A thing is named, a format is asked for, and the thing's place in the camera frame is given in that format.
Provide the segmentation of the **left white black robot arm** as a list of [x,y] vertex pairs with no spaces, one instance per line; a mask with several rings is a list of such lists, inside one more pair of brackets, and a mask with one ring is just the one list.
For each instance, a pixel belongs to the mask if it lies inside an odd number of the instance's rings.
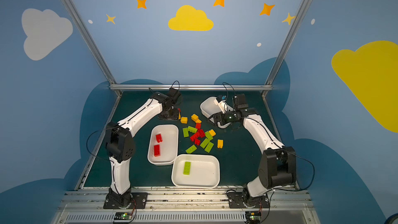
[[167,94],[155,92],[136,111],[118,122],[111,121],[106,125],[104,141],[112,171],[111,196],[130,196],[130,159],[136,151],[134,136],[157,115],[166,120],[177,120],[179,111],[175,105],[180,96],[179,90],[173,87],[169,88]]

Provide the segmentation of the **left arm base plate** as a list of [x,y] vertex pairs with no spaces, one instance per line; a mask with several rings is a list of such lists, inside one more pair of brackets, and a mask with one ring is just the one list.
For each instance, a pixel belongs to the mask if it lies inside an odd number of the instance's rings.
[[127,191],[120,195],[111,190],[106,196],[103,209],[144,209],[147,198],[146,192],[131,193]]

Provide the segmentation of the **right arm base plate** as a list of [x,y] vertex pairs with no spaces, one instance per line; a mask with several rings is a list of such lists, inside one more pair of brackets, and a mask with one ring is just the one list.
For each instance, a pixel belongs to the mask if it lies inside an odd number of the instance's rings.
[[246,191],[238,192],[229,190],[226,192],[229,208],[268,208],[270,207],[267,195],[251,197]]

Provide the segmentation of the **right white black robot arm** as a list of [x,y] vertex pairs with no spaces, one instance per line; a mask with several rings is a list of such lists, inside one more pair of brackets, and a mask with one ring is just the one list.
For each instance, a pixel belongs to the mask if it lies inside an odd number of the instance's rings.
[[258,176],[246,185],[248,198],[266,194],[276,187],[296,182],[296,152],[285,146],[271,133],[259,112],[249,107],[244,94],[233,96],[233,105],[221,96],[211,96],[201,103],[202,114],[214,126],[225,129],[232,123],[240,123],[256,141],[262,157]]

